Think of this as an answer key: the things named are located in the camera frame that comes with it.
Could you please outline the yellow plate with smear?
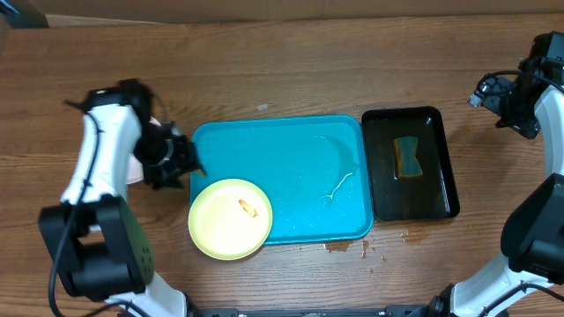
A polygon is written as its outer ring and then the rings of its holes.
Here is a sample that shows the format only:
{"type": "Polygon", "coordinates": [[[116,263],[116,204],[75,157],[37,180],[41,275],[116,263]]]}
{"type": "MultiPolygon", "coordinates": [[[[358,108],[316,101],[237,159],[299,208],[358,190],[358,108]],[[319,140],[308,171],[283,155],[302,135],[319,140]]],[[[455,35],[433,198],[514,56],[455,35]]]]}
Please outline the yellow plate with smear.
{"type": "Polygon", "coordinates": [[[233,261],[247,257],[267,240],[273,224],[269,198],[255,184],[216,181],[189,208],[189,235],[211,258],[233,261]]]}

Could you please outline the green yellow sponge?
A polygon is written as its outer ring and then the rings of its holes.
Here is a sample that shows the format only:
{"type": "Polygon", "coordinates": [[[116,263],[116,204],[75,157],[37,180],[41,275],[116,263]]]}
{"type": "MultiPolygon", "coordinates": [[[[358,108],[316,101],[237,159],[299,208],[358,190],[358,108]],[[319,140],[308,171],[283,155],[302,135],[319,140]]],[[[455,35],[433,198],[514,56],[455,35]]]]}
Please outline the green yellow sponge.
{"type": "Polygon", "coordinates": [[[393,141],[398,178],[416,178],[423,175],[417,159],[418,138],[401,136],[393,141]]]}

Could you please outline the white plate with red smear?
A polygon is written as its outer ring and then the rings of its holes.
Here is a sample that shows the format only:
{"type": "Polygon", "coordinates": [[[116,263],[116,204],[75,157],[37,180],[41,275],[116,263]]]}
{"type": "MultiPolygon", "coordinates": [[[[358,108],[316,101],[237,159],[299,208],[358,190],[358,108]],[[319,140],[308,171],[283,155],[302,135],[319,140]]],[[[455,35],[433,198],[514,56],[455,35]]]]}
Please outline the white plate with red smear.
{"type": "Polygon", "coordinates": [[[128,185],[138,183],[144,179],[143,165],[132,152],[129,155],[128,171],[126,174],[126,183],[128,185]]]}

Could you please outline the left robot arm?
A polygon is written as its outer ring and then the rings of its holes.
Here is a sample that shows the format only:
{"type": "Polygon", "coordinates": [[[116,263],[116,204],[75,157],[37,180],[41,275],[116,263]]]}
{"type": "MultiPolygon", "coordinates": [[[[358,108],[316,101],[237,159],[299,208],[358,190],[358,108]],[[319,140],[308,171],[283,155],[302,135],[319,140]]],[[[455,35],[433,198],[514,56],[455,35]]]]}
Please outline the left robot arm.
{"type": "Polygon", "coordinates": [[[174,122],[152,123],[159,97],[136,78],[91,90],[72,107],[85,128],[78,162],[59,204],[41,209],[38,225],[52,259],[48,302],[56,284],[68,295],[129,316],[197,316],[189,296],[156,272],[154,251],[127,204],[130,158],[153,189],[181,188],[186,173],[204,175],[195,145],[174,122]]]}

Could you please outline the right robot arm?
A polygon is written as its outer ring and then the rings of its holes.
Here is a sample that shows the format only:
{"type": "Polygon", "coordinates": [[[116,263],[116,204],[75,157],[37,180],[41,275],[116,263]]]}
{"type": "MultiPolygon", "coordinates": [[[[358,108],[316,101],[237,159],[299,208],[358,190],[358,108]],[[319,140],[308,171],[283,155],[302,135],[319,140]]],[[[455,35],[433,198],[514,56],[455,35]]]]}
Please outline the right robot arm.
{"type": "Polygon", "coordinates": [[[562,300],[563,283],[563,35],[536,36],[516,70],[488,73],[468,102],[498,115],[496,127],[543,137],[545,180],[508,217],[501,251],[469,279],[451,284],[415,316],[505,316],[541,291],[562,300]]]}

